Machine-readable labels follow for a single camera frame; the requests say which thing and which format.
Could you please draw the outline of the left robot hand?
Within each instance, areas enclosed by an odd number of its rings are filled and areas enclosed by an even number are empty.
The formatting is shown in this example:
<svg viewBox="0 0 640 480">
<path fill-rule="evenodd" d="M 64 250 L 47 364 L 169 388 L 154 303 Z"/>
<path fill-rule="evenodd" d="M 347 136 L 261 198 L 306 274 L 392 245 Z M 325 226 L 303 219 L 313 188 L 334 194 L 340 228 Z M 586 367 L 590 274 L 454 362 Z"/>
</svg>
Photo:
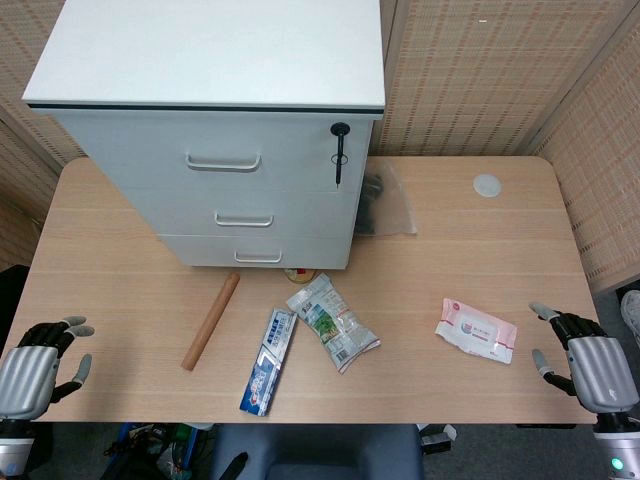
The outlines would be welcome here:
<svg viewBox="0 0 640 480">
<path fill-rule="evenodd" d="M 89 376 L 92 356 L 84 355 L 73 378 L 57 384 L 60 361 L 75 339 L 94 333 L 83 316 L 38 323 L 27 330 L 1 366 L 1 418 L 36 420 L 50 404 L 79 390 Z"/>
</svg>

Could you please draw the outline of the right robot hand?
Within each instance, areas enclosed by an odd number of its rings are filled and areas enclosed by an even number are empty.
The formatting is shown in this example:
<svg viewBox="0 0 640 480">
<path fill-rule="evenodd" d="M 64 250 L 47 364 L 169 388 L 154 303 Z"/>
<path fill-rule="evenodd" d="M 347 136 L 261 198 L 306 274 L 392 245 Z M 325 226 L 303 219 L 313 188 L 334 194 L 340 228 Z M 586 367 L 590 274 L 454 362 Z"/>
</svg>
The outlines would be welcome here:
<svg viewBox="0 0 640 480">
<path fill-rule="evenodd" d="M 639 403 L 639 393 L 620 342 L 593 320 L 536 302 L 529 308 L 551 325 L 571 374 L 569 378 L 556 374 L 543 353 L 534 349 L 532 358 L 539 375 L 595 414 L 597 433 L 637 432 L 639 422 L 630 412 Z"/>
</svg>

